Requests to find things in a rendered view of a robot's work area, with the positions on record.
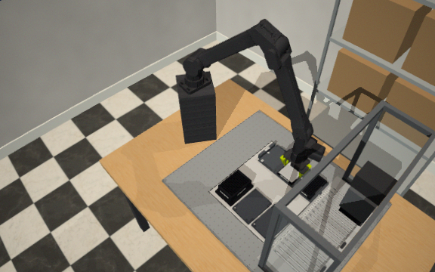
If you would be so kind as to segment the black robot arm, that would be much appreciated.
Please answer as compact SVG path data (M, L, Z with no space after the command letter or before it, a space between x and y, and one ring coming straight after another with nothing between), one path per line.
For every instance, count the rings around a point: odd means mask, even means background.
M268 20L263 19L252 28L209 49L196 50L183 62L184 71L188 75L185 74L179 86L188 94L197 92L211 84L211 80L203 74L204 68L209 68L219 60L257 45L264 53L268 68L274 70L276 74L291 121L295 140L292 149L294 154L298 156L305 154L303 162L308 158L320 162L325 147L312 137L313 126L305 112L295 78L289 40Z

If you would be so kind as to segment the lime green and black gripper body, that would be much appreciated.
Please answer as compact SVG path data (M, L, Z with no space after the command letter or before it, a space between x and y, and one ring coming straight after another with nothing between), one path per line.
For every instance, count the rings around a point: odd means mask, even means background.
M283 158L286 158L289 162L291 162L291 167L293 167L294 169L296 169L299 173L301 173L302 175L309 170L309 167L307 167L307 165L310 164L310 160L306 159L304 162L304 155L303 156L298 156L296 154L294 154L292 148L288 149L285 153L283 153Z

